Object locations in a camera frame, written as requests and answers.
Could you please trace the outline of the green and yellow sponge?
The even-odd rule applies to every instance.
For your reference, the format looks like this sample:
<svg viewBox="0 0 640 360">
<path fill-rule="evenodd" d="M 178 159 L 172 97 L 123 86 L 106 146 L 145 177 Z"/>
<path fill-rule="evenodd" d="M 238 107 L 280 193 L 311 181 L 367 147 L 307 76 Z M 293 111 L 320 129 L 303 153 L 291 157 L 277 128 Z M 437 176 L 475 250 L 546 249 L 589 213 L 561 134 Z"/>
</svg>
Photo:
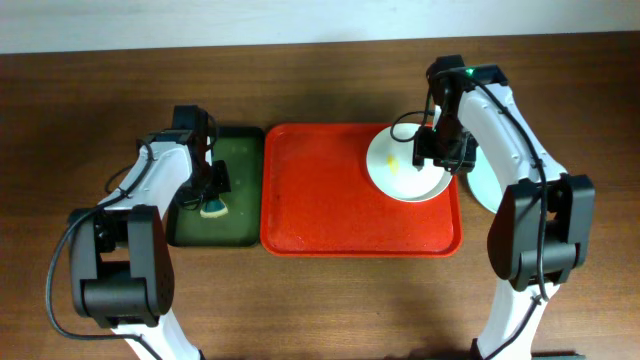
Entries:
<svg viewBox="0 0 640 360">
<path fill-rule="evenodd" d="M 214 219 L 225 216 L 229 212 L 228 206 L 220 197 L 207 200 L 200 207 L 200 216 L 204 219 Z"/>
</svg>

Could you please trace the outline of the mint green plate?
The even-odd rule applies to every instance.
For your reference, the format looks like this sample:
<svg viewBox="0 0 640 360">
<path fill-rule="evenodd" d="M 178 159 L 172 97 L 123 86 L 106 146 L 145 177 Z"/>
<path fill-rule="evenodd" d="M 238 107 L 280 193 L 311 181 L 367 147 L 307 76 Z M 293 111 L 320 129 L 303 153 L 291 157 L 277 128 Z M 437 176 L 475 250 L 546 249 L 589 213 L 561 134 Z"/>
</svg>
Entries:
<svg viewBox="0 0 640 360">
<path fill-rule="evenodd" d="M 496 214 L 503 198 L 503 192 L 482 148 L 476 148 L 474 169 L 467 174 L 467 182 L 474 198 L 488 211 Z"/>
</svg>

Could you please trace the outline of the white plate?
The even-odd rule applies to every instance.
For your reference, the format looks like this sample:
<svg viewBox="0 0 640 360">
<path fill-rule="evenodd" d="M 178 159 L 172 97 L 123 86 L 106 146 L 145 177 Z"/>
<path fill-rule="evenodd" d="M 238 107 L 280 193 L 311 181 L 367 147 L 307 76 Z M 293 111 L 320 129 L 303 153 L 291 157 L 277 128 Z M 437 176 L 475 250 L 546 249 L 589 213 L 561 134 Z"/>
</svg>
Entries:
<svg viewBox="0 0 640 360">
<path fill-rule="evenodd" d="M 391 137 L 391 127 L 381 130 L 369 144 L 366 169 L 374 185 L 386 196 L 402 202 L 424 202 L 440 195 L 452 176 L 431 159 L 420 169 L 412 163 L 413 142 Z"/>
</svg>

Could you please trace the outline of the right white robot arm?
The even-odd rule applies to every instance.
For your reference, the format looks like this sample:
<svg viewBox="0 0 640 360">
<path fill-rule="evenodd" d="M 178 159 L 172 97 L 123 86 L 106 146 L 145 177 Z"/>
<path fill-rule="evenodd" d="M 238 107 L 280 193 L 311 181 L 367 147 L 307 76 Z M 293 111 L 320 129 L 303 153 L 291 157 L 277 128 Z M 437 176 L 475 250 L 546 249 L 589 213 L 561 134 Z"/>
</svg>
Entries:
<svg viewBox="0 0 640 360">
<path fill-rule="evenodd" d="M 586 175 L 570 174 L 541 145 L 498 66 L 442 56 L 426 79 L 434 122 L 413 137 L 413 166 L 431 161 L 450 174 L 469 173 L 481 151 L 502 191 L 487 238 L 496 292 L 469 356 L 529 359 L 548 303 L 585 263 L 594 185 Z"/>
</svg>

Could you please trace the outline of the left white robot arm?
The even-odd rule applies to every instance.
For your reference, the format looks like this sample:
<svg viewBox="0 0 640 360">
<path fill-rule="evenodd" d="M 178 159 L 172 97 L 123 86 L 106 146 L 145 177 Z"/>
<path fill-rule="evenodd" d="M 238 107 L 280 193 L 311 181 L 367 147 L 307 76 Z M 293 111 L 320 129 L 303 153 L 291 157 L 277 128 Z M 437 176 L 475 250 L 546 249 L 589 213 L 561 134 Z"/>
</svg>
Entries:
<svg viewBox="0 0 640 360">
<path fill-rule="evenodd" d="M 172 311 L 175 279 L 162 218 L 171 206 L 226 212 L 231 190 L 224 161 L 213 157 L 214 119 L 178 105 L 169 128 L 139 139 L 138 158 L 95 207 L 76 209 L 61 243 L 69 248 L 75 311 L 125 340 L 141 359 L 200 359 Z"/>
</svg>

